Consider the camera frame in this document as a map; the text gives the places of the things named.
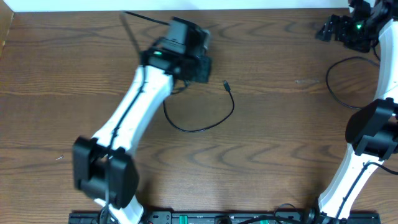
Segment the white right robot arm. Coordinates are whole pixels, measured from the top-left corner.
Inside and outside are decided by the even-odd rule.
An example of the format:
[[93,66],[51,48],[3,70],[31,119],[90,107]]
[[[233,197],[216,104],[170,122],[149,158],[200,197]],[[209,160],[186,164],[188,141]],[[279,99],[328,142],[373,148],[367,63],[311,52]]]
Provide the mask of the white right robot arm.
[[372,223],[377,215],[350,214],[367,180],[397,153],[397,0],[350,1],[350,16],[331,15],[316,39],[340,41],[368,53],[381,48],[379,78],[373,102],[350,117],[347,150],[333,180],[303,218],[304,223]]

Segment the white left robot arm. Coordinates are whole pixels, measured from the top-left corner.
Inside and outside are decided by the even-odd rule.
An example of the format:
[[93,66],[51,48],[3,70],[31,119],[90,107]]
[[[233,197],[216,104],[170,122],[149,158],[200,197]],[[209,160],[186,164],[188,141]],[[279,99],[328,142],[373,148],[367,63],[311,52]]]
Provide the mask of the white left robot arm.
[[140,53],[134,80],[110,119],[91,138],[72,147],[77,190],[102,206],[83,223],[139,223],[144,207],[136,198],[139,174],[134,163],[139,141],[174,81],[207,83],[212,59],[205,49],[180,53],[150,47]]

